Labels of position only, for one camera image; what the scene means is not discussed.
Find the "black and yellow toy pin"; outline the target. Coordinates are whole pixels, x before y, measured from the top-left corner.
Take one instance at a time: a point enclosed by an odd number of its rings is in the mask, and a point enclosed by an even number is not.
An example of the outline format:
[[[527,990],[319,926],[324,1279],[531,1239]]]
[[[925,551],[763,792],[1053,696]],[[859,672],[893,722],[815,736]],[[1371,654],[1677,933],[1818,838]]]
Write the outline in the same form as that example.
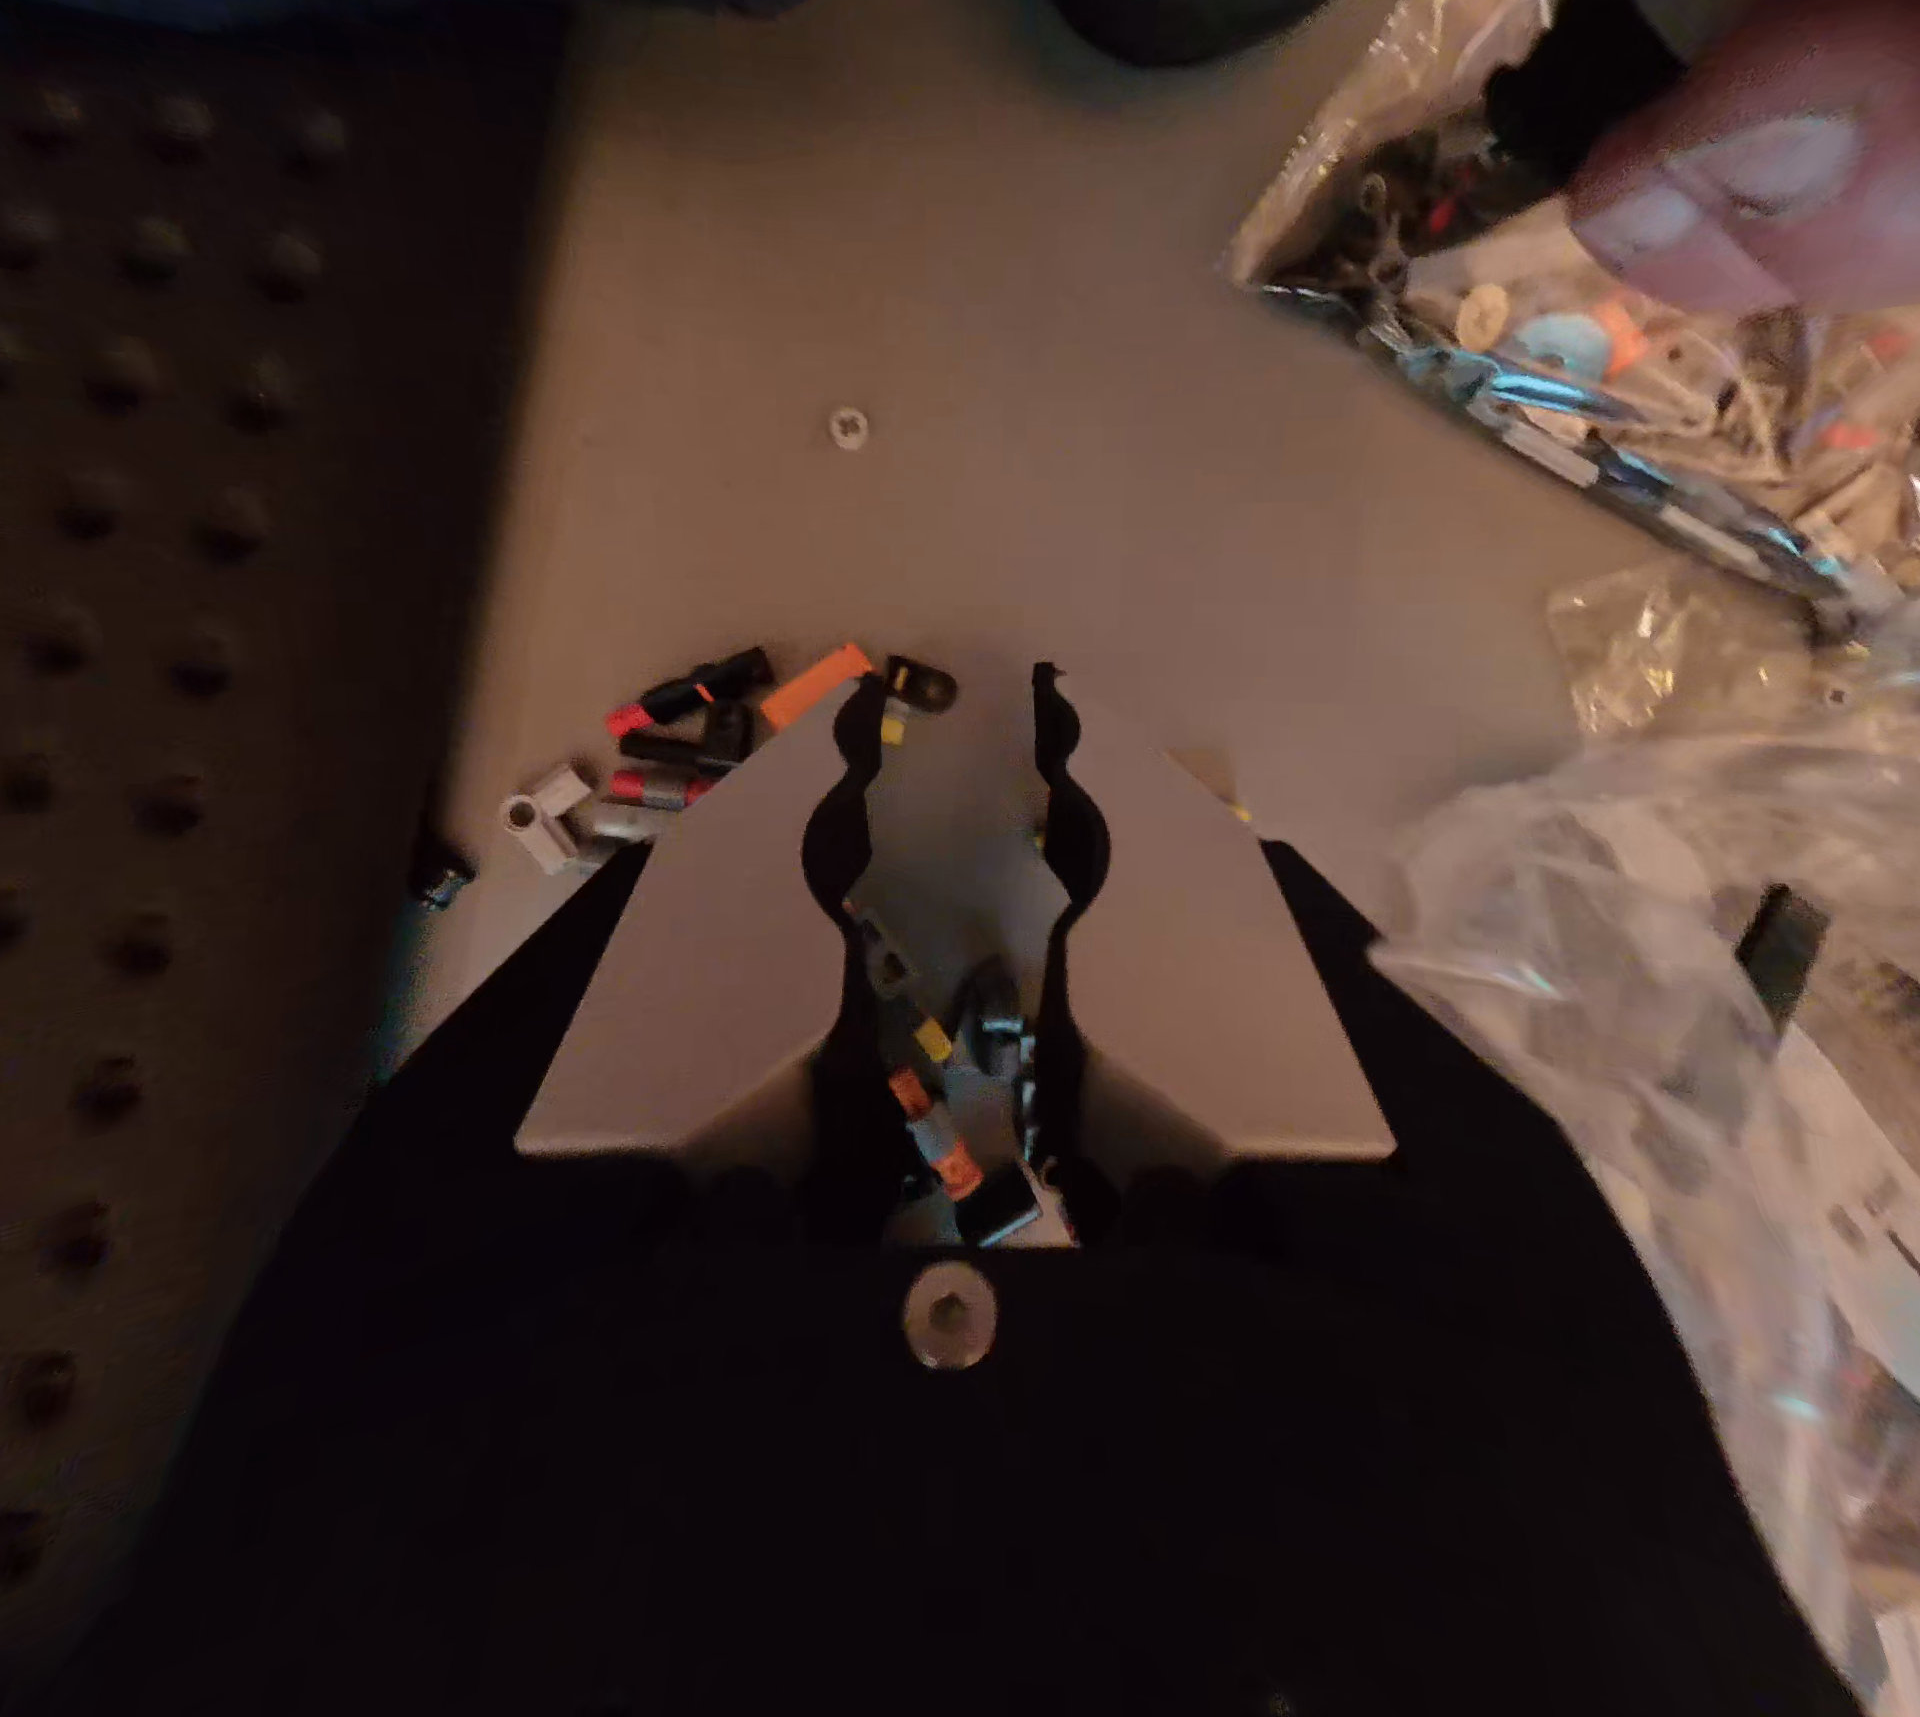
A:
[[[942,718],[958,702],[952,675],[906,655],[887,657],[882,688],[880,740],[884,749],[898,749],[910,722]]]

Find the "clear bag pale toy pieces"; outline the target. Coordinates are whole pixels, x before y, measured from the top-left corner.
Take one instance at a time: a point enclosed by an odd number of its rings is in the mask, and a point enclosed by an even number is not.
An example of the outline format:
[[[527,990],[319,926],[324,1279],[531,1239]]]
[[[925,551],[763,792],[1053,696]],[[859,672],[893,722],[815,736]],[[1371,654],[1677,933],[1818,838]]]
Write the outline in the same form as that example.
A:
[[[1228,252],[1574,492],[1864,630],[1916,602],[1916,311],[1683,313],[1485,124],[1555,0],[1393,0]]]

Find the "orange and grey toy pin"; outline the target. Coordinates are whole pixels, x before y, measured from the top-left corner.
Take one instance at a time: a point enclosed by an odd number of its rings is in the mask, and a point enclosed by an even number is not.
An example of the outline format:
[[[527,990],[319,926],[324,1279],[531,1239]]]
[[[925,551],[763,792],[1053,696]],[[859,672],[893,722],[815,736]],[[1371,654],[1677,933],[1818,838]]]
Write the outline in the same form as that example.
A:
[[[891,1069],[887,1082],[919,1159],[936,1175],[949,1203],[959,1204],[976,1195],[987,1175],[956,1128],[949,1103],[930,1091],[910,1064]]]

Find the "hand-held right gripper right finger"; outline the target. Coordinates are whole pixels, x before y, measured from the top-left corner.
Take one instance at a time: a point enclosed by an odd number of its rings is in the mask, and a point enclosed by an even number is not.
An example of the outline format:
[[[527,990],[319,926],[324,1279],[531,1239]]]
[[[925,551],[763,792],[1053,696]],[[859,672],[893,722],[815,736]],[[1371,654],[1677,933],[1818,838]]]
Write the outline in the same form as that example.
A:
[[[1378,1167],[1396,1133],[1260,848],[1210,786],[1054,663],[1031,675],[1044,938],[1031,1161],[1099,1244],[1128,1200],[1245,1167]]]

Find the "black toy piece red stripe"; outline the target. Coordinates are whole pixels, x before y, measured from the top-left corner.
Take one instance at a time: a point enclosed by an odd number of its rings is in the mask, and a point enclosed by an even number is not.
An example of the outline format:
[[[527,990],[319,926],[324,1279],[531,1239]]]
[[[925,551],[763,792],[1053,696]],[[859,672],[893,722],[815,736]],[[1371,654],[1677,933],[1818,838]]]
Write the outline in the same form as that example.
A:
[[[605,718],[608,736],[620,740],[628,733],[668,727],[694,712],[750,700],[770,687],[774,668],[767,649],[752,646],[734,650],[685,675],[668,678],[633,700],[618,705]]]

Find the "white toy connector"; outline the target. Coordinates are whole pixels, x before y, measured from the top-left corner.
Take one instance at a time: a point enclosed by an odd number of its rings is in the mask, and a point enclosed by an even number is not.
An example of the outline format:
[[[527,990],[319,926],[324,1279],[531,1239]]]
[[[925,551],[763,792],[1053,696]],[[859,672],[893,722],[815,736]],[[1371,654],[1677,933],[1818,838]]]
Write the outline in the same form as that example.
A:
[[[557,764],[527,791],[509,792],[499,802],[496,821],[541,876],[562,876],[580,860],[572,816],[592,796],[593,786],[582,770]]]

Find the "red and grey toy pins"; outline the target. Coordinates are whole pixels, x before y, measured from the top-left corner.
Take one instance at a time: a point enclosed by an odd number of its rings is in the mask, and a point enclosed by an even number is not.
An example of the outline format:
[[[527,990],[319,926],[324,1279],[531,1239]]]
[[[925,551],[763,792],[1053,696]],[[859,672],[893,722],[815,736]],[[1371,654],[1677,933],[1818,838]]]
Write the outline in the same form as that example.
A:
[[[603,783],[603,797],[676,814],[734,777],[752,756],[752,746],[706,746],[633,731],[618,744],[618,756],[621,764]]]

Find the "grey black toy block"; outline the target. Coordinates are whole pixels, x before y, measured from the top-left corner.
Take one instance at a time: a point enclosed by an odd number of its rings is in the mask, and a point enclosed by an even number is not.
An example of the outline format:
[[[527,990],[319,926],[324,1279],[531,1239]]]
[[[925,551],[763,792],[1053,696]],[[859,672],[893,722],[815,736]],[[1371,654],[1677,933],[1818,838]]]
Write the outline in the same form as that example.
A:
[[[891,1069],[910,1064],[925,1082],[946,1082],[956,1052],[952,1037],[926,1009],[919,977],[900,953],[893,933],[873,909],[853,899],[843,902],[843,913],[859,938],[874,997],[882,1057]]]

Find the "black chunky toy connector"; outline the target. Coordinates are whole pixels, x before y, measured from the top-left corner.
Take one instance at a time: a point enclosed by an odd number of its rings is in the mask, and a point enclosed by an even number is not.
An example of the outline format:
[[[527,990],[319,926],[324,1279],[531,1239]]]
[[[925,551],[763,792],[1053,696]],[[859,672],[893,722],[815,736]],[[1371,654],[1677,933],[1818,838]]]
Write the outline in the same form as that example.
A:
[[[1766,888],[1735,960],[1776,1039],[1788,1033],[1822,953],[1832,916],[1788,886]]]

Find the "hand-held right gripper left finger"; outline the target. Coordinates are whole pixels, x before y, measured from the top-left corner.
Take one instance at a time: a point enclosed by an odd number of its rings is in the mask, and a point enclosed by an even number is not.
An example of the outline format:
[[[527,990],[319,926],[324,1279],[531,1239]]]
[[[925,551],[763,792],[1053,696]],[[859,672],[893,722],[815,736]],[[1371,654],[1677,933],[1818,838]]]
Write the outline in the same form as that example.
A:
[[[815,1239],[884,1225],[873,864],[882,685],[838,685],[652,845],[516,1128],[535,1161],[767,1173]]]

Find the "black perforated pad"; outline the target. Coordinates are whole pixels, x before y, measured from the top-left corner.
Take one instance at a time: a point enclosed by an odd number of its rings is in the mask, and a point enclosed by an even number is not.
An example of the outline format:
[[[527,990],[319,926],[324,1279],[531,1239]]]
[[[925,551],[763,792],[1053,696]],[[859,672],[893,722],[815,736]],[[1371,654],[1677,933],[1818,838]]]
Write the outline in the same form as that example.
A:
[[[369,1084],[567,22],[4,6],[4,1713]]]

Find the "person's left hand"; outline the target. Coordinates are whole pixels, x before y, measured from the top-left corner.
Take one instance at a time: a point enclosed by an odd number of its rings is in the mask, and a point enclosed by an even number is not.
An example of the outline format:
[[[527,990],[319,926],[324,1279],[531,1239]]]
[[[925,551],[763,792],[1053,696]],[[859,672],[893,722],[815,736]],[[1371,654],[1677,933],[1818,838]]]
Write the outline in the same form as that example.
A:
[[[1918,0],[1748,0],[1595,141],[1578,241],[1703,313],[1916,304]]]

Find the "orange toy connector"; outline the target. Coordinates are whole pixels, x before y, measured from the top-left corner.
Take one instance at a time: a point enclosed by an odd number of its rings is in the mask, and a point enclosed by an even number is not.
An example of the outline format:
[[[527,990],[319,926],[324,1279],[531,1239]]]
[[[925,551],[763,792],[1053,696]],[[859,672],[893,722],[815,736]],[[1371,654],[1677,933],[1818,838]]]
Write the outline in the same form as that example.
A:
[[[758,718],[774,733],[784,733],[840,687],[874,675],[873,660],[859,644],[841,644],[797,678],[778,685],[758,700]]]

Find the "clear plastic bag white label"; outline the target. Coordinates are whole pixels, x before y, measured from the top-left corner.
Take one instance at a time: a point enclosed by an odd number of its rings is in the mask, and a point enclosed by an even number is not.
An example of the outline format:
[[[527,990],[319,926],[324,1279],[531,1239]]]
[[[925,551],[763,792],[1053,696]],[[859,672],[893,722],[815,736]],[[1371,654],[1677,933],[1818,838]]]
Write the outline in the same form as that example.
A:
[[[1549,636],[1580,752],[1414,831],[1378,968],[1578,1151],[1789,1594],[1916,1713],[1916,602],[1844,633],[1664,562]],[[1832,916],[1781,1039],[1735,960],[1770,886]]]

